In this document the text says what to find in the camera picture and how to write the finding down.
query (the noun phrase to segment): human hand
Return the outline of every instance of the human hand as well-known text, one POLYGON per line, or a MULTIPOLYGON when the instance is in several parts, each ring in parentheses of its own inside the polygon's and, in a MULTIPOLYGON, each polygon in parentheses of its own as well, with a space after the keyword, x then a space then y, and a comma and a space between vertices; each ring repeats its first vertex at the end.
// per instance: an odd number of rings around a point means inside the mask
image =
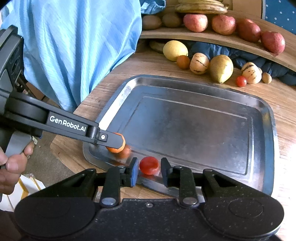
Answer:
POLYGON ((29 143, 21 154, 7 157, 0 147, 0 165, 5 164, 6 169, 0 169, 0 193, 11 194, 15 189, 20 175, 25 171, 27 156, 32 155, 34 142, 29 143))

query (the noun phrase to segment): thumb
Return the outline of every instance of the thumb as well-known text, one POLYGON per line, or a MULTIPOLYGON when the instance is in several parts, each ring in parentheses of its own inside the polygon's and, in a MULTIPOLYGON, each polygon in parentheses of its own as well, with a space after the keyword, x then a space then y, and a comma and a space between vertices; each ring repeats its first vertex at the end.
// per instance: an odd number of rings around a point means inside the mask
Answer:
POLYGON ((0 147, 0 165, 3 165, 7 162, 8 157, 5 155, 4 151, 0 147))

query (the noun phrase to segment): wooden table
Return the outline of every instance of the wooden table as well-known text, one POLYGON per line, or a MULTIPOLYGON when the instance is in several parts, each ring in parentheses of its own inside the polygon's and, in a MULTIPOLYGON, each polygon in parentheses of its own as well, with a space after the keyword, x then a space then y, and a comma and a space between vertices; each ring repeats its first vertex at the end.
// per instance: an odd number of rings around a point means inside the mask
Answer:
MULTIPOLYGON (((152 52, 146 48, 138 48, 137 53, 116 67, 101 81, 74 113, 94 121, 122 82, 138 74, 153 74, 211 82, 207 74, 195 75, 190 70, 181 70, 162 54, 152 52)), ((296 161, 296 88, 287 86, 279 80, 273 80, 269 85, 260 82, 256 85, 247 85, 244 88, 239 88, 235 84, 235 79, 238 75, 241 75, 241 71, 235 69, 231 78, 221 85, 264 99, 269 103, 274 112, 280 157, 276 160, 273 197, 280 201, 285 209, 284 222, 278 235, 284 241, 288 241, 288 225, 292 223, 292 217, 289 216, 292 210, 289 175, 292 173, 289 173, 289 169, 290 163, 293 160, 296 161)), ((53 154, 74 173, 78 173, 86 168, 96 168, 85 160, 82 153, 82 142, 80 141, 56 136, 50 148, 53 154)), ((164 198, 166 196, 144 187, 136 186, 134 188, 122 188, 121 197, 164 198)))

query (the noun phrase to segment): bunch of bananas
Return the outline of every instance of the bunch of bananas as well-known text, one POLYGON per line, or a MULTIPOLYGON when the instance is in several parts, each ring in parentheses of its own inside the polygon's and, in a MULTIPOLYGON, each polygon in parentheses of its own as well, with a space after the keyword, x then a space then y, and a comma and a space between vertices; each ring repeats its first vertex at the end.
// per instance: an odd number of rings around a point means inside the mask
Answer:
POLYGON ((178 0, 176 12, 183 13, 227 13, 228 6, 224 6, 223 0, 178 0))

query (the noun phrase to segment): banana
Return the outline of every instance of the banana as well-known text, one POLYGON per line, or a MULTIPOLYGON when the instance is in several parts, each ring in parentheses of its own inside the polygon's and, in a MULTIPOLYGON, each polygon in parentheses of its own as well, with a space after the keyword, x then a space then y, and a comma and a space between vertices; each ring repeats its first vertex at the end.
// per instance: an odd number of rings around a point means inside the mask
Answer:
POLYGON ((156 42, 155 40, 151 40, 149 42, 149 46, 154 51, 156 51, 158 53, 163 53, 163 46, 165 46, 165 43, 159 43, 159 42, 156 42))
POLYGON ((182 3, 205 3, 205 4, 216 4, 221 7, 224 7, 222 1, 218 0, 178 0, 180 4, 182 3))
POLYGON ((176 12, 221 14, 227 13, 227 9, 215 4, 183 3, 176 7, 176 12))

